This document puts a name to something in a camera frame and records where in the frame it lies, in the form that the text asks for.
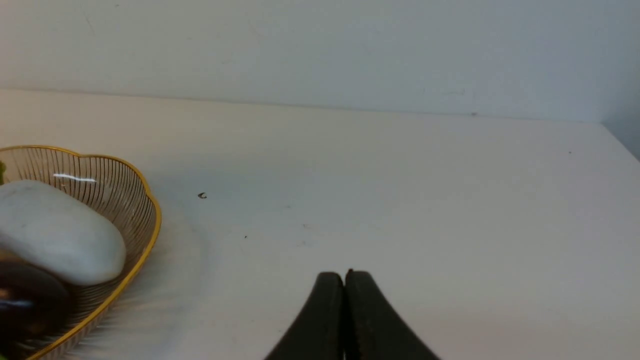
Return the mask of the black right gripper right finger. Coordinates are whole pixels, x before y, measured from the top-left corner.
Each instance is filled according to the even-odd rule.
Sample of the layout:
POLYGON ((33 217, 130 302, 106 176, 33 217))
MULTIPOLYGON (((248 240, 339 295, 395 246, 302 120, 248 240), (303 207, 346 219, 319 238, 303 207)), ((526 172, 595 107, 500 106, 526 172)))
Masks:
POLYGON ((347 360, 438 360, 395 311, 369 272, 350 269, 343 289, 347 360))

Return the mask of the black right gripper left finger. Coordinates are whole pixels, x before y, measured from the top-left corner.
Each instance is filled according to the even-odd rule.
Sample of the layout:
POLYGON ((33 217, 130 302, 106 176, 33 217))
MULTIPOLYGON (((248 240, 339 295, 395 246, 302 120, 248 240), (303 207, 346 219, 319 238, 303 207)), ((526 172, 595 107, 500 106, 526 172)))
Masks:
POLYGON ((344 285, 335 272, 320 272, 306 302, 268 360, 342 360, 344 285))

